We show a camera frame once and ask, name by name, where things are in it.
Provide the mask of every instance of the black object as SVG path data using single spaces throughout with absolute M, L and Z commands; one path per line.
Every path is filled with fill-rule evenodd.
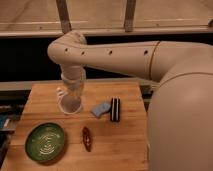
M 120 99 L 119 98 L 112 98 L 111 100 L 110 121 L 112 122 L 120 121 Z

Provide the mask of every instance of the metal frame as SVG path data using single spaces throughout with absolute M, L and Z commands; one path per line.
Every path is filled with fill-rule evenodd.
M 67 33 L 72 30 L 70 19 L 69 19 L 69 12 L 67 8 L 66 0 L 56 0 L 58 14 L 61 21 L 61 29 L 63 33 Z
M 133 31 L 134 14 L 135 14 L 136 0 L 127 0 L 124 29 L 126 32 Z

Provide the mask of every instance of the green ceramic plate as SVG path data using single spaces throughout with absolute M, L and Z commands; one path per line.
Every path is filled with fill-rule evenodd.
M 63 129 L 58 124 L 45 123 L 29 134 L 25 142 L 25 151 L 32 160 L 47 162 L 62 151 L 64 142 Z

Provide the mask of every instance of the blue sponge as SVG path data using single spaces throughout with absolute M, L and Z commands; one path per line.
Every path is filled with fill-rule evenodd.
M 103 102 L 92 108 L 91 112 L 95 117 L 100 118 L 102 114 L 109 112 L 110 108 L 111 108 L 110 103 Z

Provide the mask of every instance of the wooden table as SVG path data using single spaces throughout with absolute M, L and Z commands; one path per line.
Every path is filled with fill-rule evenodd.
M 146 112 L 137 82 L 86 82 L 83 111 L 75 115 L 60 112 L 56 88 L 60 83 L 35 84 L 12 138 L 2 171 L 146 171 Z M 96 119 L 90 110 L 112 97 L 121 99 L 121 120 L 109 121 L 109 115 Z M 45 122 L 61 125 L 67 134 L 67 146 L 57 160 L 38 164 L 25 154 L 24 144 L 30 131 Z M 92 151 L 82 143 L 82 128 L 93 135 Z

